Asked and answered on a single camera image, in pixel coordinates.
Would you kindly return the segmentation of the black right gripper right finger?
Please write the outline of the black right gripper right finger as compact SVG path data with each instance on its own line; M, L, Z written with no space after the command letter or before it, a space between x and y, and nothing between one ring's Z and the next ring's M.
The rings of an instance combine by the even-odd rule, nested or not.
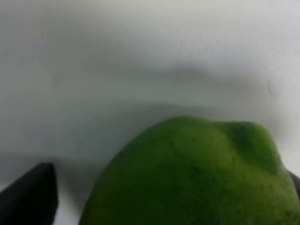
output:
M291 171L288 171L288 172L289 172L289 175L293 182L294 193L297 194L297 198L298 198L298 200L300 200L300 178L297 175L295 175L294 173L292 173Z

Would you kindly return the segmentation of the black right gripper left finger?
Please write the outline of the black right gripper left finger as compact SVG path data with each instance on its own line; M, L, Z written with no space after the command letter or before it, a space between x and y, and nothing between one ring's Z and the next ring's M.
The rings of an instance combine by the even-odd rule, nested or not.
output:
M2 225L52 225L58 208L56 171L40 163L0 192Z

